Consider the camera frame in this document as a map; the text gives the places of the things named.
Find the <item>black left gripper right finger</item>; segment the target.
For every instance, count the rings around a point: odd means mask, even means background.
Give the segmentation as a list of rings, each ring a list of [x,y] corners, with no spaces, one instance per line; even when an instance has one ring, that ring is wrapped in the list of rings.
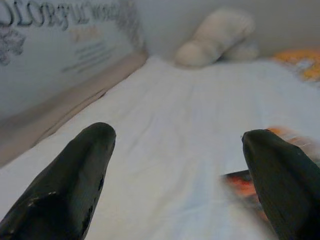
[[[265,215],[280,240],[320,238],[320,169],[270,130],[242,136],[244,158]]]

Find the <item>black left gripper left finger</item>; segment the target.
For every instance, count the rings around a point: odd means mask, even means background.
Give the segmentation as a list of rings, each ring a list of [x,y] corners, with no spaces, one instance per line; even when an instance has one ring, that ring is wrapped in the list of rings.
[[[116,145],[115,129],[84,128],[44,168],[0,222],[3,240],[86,238]]]

